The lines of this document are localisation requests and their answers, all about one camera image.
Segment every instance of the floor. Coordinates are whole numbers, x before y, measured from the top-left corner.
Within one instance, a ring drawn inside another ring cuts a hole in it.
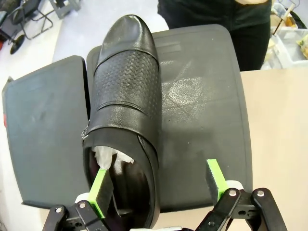
[[[84,0],[81,3],[79,12],[70,13],[62,21],[54,13],[51,14],[53,28],[32,41],[26,40],[15,55],[9,55],[11,46],[4,45],[0,51],[0,89],[3,88],[8,76],[14,79],[20,78],[70,55],[86,58],[93,47],[102,43],[113,22],[125,14],[134,13],[141,16],[152,32],[167,29],[164,20],[156,13],[157,0],[129,0],[129,4],[128,0]],[[43,12],[46,13],[50,9],[51,5],[46,1]],[[307,9],[308,2],[301,0],[300,7],[295,10],[306,25],[308,25]],[[26,30],[31,34],[39,28],[39,23],[30,22]],[[1,123],[0,220],[9,231],[42,230],[47,210],[21,205],[21,202],[9,154],[6,130]]]

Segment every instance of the person's hand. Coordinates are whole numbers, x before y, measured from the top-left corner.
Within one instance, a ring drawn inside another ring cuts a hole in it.
[[[265,3],[268,0],[235,0],[236,2],[242,4],[242,5],[253,5],[253,4],[260,4],[260,3]]]

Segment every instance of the person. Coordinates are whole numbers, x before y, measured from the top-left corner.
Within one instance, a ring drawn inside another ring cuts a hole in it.
[[[158,13],[169,29],[208,24],[224,26],[230,32],[240,71],[259,70],[270,39],[271,0],[258,4],[244,2],[258,0],[237,1],[159,0]]]

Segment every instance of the white plastic container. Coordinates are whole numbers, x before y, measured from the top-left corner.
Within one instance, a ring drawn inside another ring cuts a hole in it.
[[[308,66],[308,60],[303,55],[299,45],[296,43],[307,34],[307,29],[282,27],[275,36],[271,37],[276,43],[274,52],[277,55],[282,68]]]

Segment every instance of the green strip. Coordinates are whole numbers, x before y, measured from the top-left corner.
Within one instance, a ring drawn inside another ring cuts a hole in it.
[[[104,216],[103,212],[101,211],[99,205],[97,204],[96,198],[97,198],[97,195],[98,195],[100,188],[102,186],[102,182],[103,182],[105,174],[106,174],[106,170],[103,170],[103,169],[100,169],[97,172],[97,175],[95,177],[94,183],[91,187],[91,190],[90,190],[90,193],[89,193],[89,196],[88,196],[89,203],[93,207],[96,208],[96,210],[98,211],[101,218],[105,218],[105,216]]]
[[[208,159],[207,163],[208,163],[208,166],[210,167],[211,173],[213,175],[214,181],[217,186],[217,190],[218,190],[217,201],[219,201],[223,193],[228,189],[228,185],[221,172],[221,169],[218,165],[217,160]]]

